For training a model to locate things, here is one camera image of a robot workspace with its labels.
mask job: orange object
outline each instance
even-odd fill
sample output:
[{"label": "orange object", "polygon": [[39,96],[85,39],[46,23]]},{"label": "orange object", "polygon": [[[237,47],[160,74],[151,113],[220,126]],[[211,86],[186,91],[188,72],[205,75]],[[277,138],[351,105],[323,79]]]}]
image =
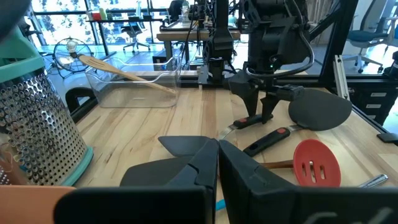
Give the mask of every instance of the orange object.
[{"label": "orange object", "polygon": [[53,210],[74,187],[0,185],[1,224],[54,224]]}]

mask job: black spatula head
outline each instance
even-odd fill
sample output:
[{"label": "black spatula head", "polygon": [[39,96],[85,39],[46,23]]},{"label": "black spatula head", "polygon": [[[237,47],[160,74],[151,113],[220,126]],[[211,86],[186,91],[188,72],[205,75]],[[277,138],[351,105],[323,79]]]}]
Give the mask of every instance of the black spatula head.
[{"label": "black spatula head", "polygon": [[161,136],[160,143],[175,157],[194,156],[209,141],[205,136]]},{"label": "black spatula head", "polygon": [[335,128],[347,120],[353,105],[350,101],[319,90],[305,89],[303,97],[289,105],[292,121],[312,131]]}]

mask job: office chair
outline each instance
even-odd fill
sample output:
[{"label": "office chair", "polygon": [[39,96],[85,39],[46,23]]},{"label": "office chair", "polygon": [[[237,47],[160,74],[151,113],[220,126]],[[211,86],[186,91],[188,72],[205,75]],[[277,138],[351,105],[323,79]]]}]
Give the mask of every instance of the office chair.
[{"label": "office chair", "polygon": [[[137,20],[137,19],[136,19],[136,18],[133,18],[133,17],[130,17],[130,18],[129,18],[129,20],[132,20],[132,21],[135,21],[135,20]],[[129,44],[129,45],[127,45],[127,46],[124,46],[124,47],[123,47],[123,52],[126,51],[126,47],[132,47],[132,52],[133,52],[133,53],[136,53],[136,52],[134,51],[134,47],[137,47],[137,49],[138,49],[139,46],[147,47],[147,48],[148,48],[148,51],[150,51],[150,46],[149,46],[148,44],[140,43],[140,42],[138,42],[138,40],[137,40],[137,36],[138,36],[139,34],[142,34],[142,29],[141,29],[141,27],[140,27],[140,25],[139,25],[139,21],[136,21],[136,22],[129,22],[129,25],[128,25],[128,26],[122,27],[122,32],[126,32],[126,33],[132,38],[132,43]]]},{"label": "office chair", "polygon": [[355,61],[355,66],[359,65],[359,70],[358,73],[363,73],[363,67],[365,65],[368,65],[369,63],[373,63],[376,65],[379,65],[379,70],[377,71],[378,73],[381,73],[383,69],[383,64],[379,63],[375,60],[372,60],[364,55],[362,55],[363,49],[368,49],[370,47],[374,47],[379,44],[387,44],[389,40],[389,34],[384,33],[384,23],[386,22],[386,18],[381,18],[375,32],[370,32],[368,31],[370,27],[367,27],[367,19],[369,16],[371,16],[371,13],[373,12],[373,9],[375,6],[378,7],[379,0],[373,0],[372,3],[370,4],[368,10],[366,11],[363,20],[361,22],[361,29],[360,30],[351,30],[348,33],[347,39],[349,42],[354,46],[354,47],[359,47],[361,50],[359,54],[357,55],[349,55],[349,56],[344,56],[343,60],[345,62],[354,60]]}]

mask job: black spatula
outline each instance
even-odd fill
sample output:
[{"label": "black spatula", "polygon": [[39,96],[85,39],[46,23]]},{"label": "black spatula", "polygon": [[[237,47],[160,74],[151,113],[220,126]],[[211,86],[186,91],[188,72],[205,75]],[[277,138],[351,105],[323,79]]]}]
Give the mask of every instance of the black spatula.
[{"label": "black spatula", "polygon": [[175,157],[194,156],[207,144],[217,147],[217,140],[205,136],[161,136],[158,140]]},{"label": "black spatula", "polygon": [[303,97],[289,105],[289,116],[297,125],[279,128],[245,148],[249,156],[255,156],[290,136],[292,131],[309,129],[325,131],[335,128],[351,114],[350,101],[319,90],[306,89]]}]

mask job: wooden spoon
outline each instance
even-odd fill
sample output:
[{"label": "wooden spoon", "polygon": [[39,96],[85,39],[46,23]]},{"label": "wooden spoon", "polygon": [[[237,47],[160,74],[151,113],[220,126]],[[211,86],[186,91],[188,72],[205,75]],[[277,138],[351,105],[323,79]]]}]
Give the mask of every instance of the wooden spoon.
[{"label": "wooden spoon", "polygon": [[[91,66],[93,68],[96,68],[96,69],[99,69],[99,70],[102,70],[102,71],[105,71],[105,72],[115,73],[115,74],[121,75],[123,77],[126,77],[126,78],[128,78],[130,80],[133,80],[133,81],[140,81],[140,82],[147,82],[148,81],[146,79],[137,77],[137,76],[135,76],[135,75],[133,75],[131,73],[124,72],[124,71],[122,71],[120,69],[117,69],[114,66],[112,66],[112,65],[110,65],[110,64],[108,64],[108,63],[106,63],[106,62],[104,62],[102,60],[99,60],[97,58],[93,58],[93,57],[90,57],[90,56],[87,56],[87,55],[82,55],[82,54],[79,55],[78,58],[85,65]],[[156,84],[156,83],[148,82],[148,83],[142,83],[142,84],[144,84],[146,86],[149,86],[149,87],[152,87],[152,88],[155,88],[155,89],[158,89],[158,90],[165,91],[167,93],[171,93],[171,94],[174,94],[174,95],[177,94],[177,92],[175,90],[173,90],[171,88],[164,87],[164,86]]]}]

